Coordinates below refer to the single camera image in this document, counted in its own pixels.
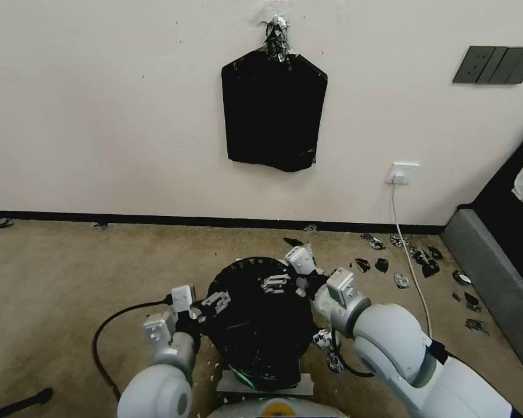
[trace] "black baseboard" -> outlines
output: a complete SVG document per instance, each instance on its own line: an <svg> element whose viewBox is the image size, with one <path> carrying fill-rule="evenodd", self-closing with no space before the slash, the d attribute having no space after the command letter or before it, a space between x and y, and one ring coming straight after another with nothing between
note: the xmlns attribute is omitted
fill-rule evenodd
<svg viewBox="0 0 523 418"><path fill-rule="evenodd" d="M107 224L154 224L154 225L188 225L188 226L218 226L222 228L273 228L273 229L304 229L313 224L318 230L337 232L374 232L396 233L395 225L390 224L353 224L350 222L320 222L320 221L282 221L273 219L242 219L242 218L197 218L154 215L108 215L82 214L60 212L21 212L0 211L0 219L26 219L35 221L64 222L99 222ZM440 225L401 225L404 233L439 235L444 230Z"/></svg>

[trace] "wall socket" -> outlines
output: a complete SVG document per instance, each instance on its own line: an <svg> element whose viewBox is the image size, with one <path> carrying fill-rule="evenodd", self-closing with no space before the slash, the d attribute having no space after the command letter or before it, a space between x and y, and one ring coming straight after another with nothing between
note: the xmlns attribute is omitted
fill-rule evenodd
<svg viewBox="0 0 523 418"><path fill-rule="evenodd" d="M395 184L409 184L419 167L419 163L393 163L385 182L393 184L397 176Z"/></svg>

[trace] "torn plastic piece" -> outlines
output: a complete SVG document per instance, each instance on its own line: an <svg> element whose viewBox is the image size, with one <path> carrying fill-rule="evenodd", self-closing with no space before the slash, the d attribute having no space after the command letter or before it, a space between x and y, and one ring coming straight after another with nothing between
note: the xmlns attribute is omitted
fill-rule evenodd
<svg viewBox="0 0 523 418"><path fill-rule="evenodd" d="M442 252L438 250L436 247L428 246L428 250L430 251L430 255L432 255L433 259L441 260L443 258Z"/></svg>
<svg viewBox="0 0 523 418"><path fill-rule="evenodd" d="M379 258L376 260L375 267L382 273L387 273L389 269L389 261L385 258Z"/></svg>
<svg viewBox="0 0 523 418"><path fill-rule="evenodd" d="M317 233L318 232L318 227L315 226L314 224L310 224L310 225L307 225L304 228L304 231L308 232L308 233Z"/></svg>
<svg viewBox="0 0 523 418"><path fill-rule="evenodd" d="M314 337L312 337L312 339L313 339L315 345L317 345L321 349L333 350L333 345L331 344L331 332L328 331L327 329L322 328L321 330L318 331L317 334L314 335ZM335 342L337 344L337 347L341 346L340 338L336 338Z"/></svg>
<svg viewBox="0 0 523 418"><path fill-rule="evenodd" d="M409 279L407 278L407 276L404 276L402 274L395 273L393 275L393 280L395 281L397 287L400 289L406 289L410 286Z"/></svg>
<svg viewBox="0 0 523 418"><path fill-rule="evenodd" d="M467 301L465 306L468 309L475 312L482 312L482 308L480 307L478 299L475 298L472 294L465 292L465 300Z"/></svg>
<svg viewBox="0 0 523 418"><path fill-rule="evenodd" d="M327 356L325 357L325 362L327 363L327 367L334 373L339 374L345 371L343 364L341 364L341 361L337 357L337 354L335 354L333 351L327 353Z"/></svg>
<svg viewBox="0 0 523 418"><path fill-rule="evenodd" d="M478 332L479 334L486 334L490 335L486 327L484 326L484 322L480 321L478 319L467 319L465 322L465 326L469 328L470 330L473 330L475 332Z"/></svg>
<svg viewBox="0 0 523 418"><path fill-rule="evenodd" d="M4 219L0 224L0 229L6 229L13 226L13 221L11 219Z"/></svg>
<svg viewBox="0 0 523 418"><path fill-rule="evenodd" d="M468 276L461 273L459 270L455 270L452 273L452 277L455 279L455 281L459 284L462 284L463 286L468 286L471 284L471 279L469 279Z"/></svg>
<svg viewBox="0 0 523 418"><path fill-rule="evenodd" d="M403 247L403 242L401 241L401 238L399 235L392 235L389 237L389 241L394 245L395 247ZM405 245L409 246L410 242L408 238L403 237L403 241L405 241Z"/></svg>
<svg viewBox="0 0 523 418"><path fill-rule="evenodd" d="M438 263L431 258L426 251L421 250L420 248L415 250L413 258L417 264L422 266L422 274L426 278L433 276L440 271Z"/></svg>
<svg viewBox="0 0 523 418"><path fill-rule="evenodd" d="M109 227L109 224L106 222L97 222L95 225L93 225L93 229L96 230L105 230Z"/></svg>
<svg viewBox="0 0 523 418"><path fill-rule="evenodd" d="M370 241L368 241L368 245L370 245L370 247L372 247L374 250L384 250L385 249L384 243L381 242L377 238L372 238Z"/></svg>
<svg viewBox="0 0 523 418"><path fill-rule="evenodd" d="M356 263L359 270L363 273L366 273L368 270L370 270L370 263L368 260L365 260L364 258L356 258L354 262Z"/></svg>
<svg viewBox="0 0 523 418"><path fill-rule="evenodd" d="M302 247L304 243L296 238L283 238L283 240L291 247Z"/></svg>

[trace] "floor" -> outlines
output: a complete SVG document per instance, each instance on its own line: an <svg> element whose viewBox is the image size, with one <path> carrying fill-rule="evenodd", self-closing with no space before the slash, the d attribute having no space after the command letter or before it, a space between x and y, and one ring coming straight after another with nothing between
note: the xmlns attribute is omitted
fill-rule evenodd
<svg viewBox="0 0 523 418"><path fill-rule="evenodd" d="M401 290L393 282L396 272L410 276L402 249L391 246L388 235L375 236L386 243L385 250L372 249L356 233L121 224L96 230L90 224L16 221L0 230L0 406L52 386L55 394L48 404L16 417L114 416L112 393L91 359L97 326L113 312L162 299L183 283L193 283L198 297L203 297L210 281L234 259L281 258L289 249L283 237L311 242L319 266L328 272L348 267L357 257L368 259L372 269L365 274L357 271L362 292L374 303L395 302L407 308L424 329L424 311L414 286ZM464 289L452 279L457 265L439 237L409 238L415 246L432 245L445 256L438 274L420 280L434 337L523 414L523 367L489 312L472 312L452 297L452 291L463 296ZM389 260L388 273L373 267L378 257ZM476 295L473 289L465 290ZM115 320L99 341L105 367L121 388L148 365L149 347L141 331L148 312L131 312ZM484 321L490 335L467 329L467 318ZM345 358L356 364L352 356ZM206 417L216 404L219 361L204 339L194 371L191 417ZM333 374L324 352L314 345L301 366L312 375L317 402L353 418L407 416L378 379Z"/></svg>

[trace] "wall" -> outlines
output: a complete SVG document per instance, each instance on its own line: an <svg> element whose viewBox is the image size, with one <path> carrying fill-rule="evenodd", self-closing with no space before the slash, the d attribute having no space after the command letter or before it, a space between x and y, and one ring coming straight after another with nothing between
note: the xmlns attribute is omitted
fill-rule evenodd
<svg viewBox="0 0 523 418"><path fill-rule="evenodd" d="M523 0L296 0L327 72L317 164L226 157L221 67L261 44L250 0L0 0L0 210L443 225L523 138L523 84L452 85L466 48L523 45ZM267 129L261 126L253 129Z"/></svg>

